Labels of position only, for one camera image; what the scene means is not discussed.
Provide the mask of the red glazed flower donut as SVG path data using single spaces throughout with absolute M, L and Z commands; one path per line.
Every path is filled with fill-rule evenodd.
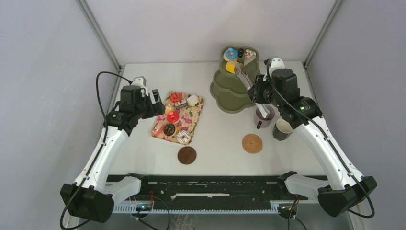
M 180 116 L 177 112 L 170 112 L 167 115 L 167 121 L 169 123 L 172 123 L 172 124 L 178 123 L 179 119 L 180 119 Z

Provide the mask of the silver metal tongs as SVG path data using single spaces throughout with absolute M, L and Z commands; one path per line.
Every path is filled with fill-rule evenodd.
M 241 63 L 237 63 L 235 66 L 235 75 L 241 80 L 245 88 L 247 89 L 247 94 L 250 96 L 250 99 L 252 102 L 254 102 L 254 93 L 250 91 L 253 89 L 254 84 L 252 83 L 251 79 L 249 78 L 248 74 L 246 73 L 246 70 L 244 68 L 244 65 Z M 261 115 L 263 118 L 266 118 L 269 114 L 269 110 L 258 103 L 256 103 L 257 108 L 259 109 Z

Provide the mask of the chocolate sprinkled donut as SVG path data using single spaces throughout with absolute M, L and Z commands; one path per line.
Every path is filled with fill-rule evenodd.
M 173 136 L 177 131 L 177 127 L 173 123 L 168 123 L 164 125 L 163 133 L 167 137 Z

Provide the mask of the floral dessert tray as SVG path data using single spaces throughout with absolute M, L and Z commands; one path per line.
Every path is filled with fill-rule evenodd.
M 170 91 L 164 100 L 164 114 L 157 117 L 151 136 L 185 146 L 191 144 L 204 103 L 202 96 Z

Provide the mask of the purple mug black handle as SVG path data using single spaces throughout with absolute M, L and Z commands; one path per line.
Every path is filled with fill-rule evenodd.
M 263 106 L 268 110 L 268 113 L 266 114 L 265 117 L 263 117 L 261 110 L 258 107 L 256 108 L 254 115 L 254 124 L 256 126 L 256 129 L 268 127 L 275 116 L 275 111 L 271 106 L 269 105 Z

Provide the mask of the yellow swirl roll cake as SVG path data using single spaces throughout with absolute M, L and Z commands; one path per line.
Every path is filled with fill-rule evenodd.
M 236 73 L 236 67 L 240 67 L 241 63 L 238 61 L 228 61 L 226 62 L 226 71 L 232 74 Z

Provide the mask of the white swirl roll cake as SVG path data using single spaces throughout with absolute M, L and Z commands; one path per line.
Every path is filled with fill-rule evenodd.
M 189 107 L 194 107 L 199 104 L 199 97 L 197 95 L 191 95 L 186 99 L 187 105 Z

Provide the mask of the triangular fruit cake slice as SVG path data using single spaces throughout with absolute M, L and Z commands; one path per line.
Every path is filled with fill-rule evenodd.
M 244 66 L 248 65 L 256 58 L 256 52 L 252 49 L 246 49 L 244 53 Z

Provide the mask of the white chocolate-striped donut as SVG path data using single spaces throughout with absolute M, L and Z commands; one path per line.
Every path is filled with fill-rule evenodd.
M 187 130 L 181 130 L 176 135 L 177 142 L 179 144 L 187 145 L 191 141 L 192 137 Z

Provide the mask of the dark cup white interior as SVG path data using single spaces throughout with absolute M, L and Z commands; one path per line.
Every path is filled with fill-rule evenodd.
M 273 137 L 278 141 L 286 140 L 293 132 L 293 128 L 289 122 L 279 118 L 273 128 Z

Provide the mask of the blue glazed donut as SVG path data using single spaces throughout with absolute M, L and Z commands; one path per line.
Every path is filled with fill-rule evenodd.
M 228 47 L 224 52 L 223 52 L 223 59 L 226 62 L 229 61 L 237 61 L 238 60 L 238 51 L 232 47 Z

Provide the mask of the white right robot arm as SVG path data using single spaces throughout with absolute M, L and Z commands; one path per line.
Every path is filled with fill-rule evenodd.
M 278 110 L 281 119 L 306 141 L 326 175 L 325 180 L 318 180 L 287 172 L 279 177 L 277 195 L 282 199 L 298 195 L 316 200 L 332 217 L 351 212 L 364 200 L 371 203 L 376 180 L 363 175 L 348 159 L 317 103 L 300 94 L 297 75 L 279 58 L 269 58 L 265 65 L 266 74 L 256 76 L 247 88 L 248 95 L 252 102 L 271 104 Z

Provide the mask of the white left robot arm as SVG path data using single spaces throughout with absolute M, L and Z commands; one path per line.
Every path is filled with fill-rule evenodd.
M 101 136 L 84 169 L 72 184 L 64 184 L 60 190 L 65 204 L 63 215 L 105 223 L 117 204 L 131 196 L 139 200 L 148 197 L 149 186 L 133 176 L 106 185 L 119 150 L 139 120 L 164 114 L 158 90 L 149 93 L 146 82 L 143 76 L 130 80 L 121 89 L 114 108 L 103 115 Z

